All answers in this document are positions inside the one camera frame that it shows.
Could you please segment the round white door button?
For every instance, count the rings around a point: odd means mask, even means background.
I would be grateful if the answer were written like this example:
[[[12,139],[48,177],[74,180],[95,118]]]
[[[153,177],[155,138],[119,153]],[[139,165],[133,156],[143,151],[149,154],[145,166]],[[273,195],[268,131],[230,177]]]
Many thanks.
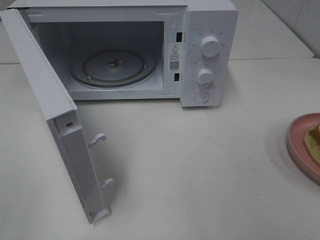
[[[193,99],[198,104],[205,104],[209,100],[209,94],[205,91],[200,91],[194,95]]]

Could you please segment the white microwave knob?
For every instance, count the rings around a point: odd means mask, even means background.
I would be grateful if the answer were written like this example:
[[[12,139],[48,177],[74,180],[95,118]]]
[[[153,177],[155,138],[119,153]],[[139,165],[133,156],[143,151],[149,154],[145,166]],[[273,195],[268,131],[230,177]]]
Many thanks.
[[[200,41],[200,50],[203,56],[213,58],[220,52],[221,42],[216,35],[206,35]]]
[[[196,75],[196,80],[199,86],[211,85],[215,78],[216,76],[213,71],[208,68],[200,69]]]

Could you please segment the white microwave door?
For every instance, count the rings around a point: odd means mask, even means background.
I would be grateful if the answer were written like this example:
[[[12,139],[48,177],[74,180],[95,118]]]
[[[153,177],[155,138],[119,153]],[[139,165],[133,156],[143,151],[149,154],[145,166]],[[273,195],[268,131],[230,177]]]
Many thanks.
[[[105,141],[103,133],[86,140],[77,116],[77,106],[34,37],[30,20],[18,9],[3,10],[0,18],[14,47],[60,152],[79,201],[90,224],[110,211],[104,197],[105,186],[99,181],[89,149]]]

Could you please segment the pink round plate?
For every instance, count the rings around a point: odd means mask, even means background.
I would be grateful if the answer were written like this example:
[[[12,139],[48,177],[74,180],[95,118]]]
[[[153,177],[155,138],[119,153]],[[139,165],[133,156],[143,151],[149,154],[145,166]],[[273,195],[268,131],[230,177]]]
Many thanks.
[[[316,184],[320,184],[320,164],[310,155],[304,138],[308,129],[320,123],[320,113],[313,112],[294,119],[288,127],[286,147],[298,169]]]

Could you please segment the sandwich with white bread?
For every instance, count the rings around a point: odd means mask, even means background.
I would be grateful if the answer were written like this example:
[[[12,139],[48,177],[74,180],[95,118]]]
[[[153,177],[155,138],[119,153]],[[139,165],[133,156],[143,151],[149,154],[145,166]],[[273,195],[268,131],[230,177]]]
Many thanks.
[[[317,164],[320,164],[320,125],[310,127],[304,136],[305,148]]]

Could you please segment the glass microwave turntable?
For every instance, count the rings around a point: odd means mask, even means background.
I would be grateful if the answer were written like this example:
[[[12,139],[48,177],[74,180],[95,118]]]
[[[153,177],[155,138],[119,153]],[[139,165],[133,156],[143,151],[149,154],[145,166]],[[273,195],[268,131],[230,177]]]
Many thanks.
[[[141,82],[153,74],[158,56],[128,49],[104,49],[74,60],[69,72],[94,88],[118,88]]]

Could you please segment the white microwave oven body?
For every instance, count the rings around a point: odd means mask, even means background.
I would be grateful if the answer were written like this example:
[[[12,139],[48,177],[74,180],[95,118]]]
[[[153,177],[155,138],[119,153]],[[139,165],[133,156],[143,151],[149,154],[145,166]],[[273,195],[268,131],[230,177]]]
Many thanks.
[[[178,99],[183,107],[220,104],[238,20],[229,0],[16,0],[31,31],[73,102]],[[220,40],[214,57],[201,53],[204,36]],[[86,54],[124,49],[158,56],[145,80],[115,88],[90,87],[70,74],[70,65]],[[200,86],[197,73],[210,69],[215,80]],[[207,92],[209,100],[194,96]]]

